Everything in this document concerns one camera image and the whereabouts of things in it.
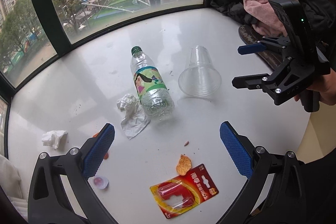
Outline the person right hand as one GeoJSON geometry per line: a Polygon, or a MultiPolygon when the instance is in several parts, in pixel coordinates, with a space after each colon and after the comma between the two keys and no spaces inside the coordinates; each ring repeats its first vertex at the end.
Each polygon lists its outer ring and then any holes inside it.
{"type": "Polygon", "coordinates": [[[316,80],[308,90],[319,93],[319,101],[333,106],[336,103],[336,75],[335,71],[331,70],[330,74],[321,76],[316,80]]]}

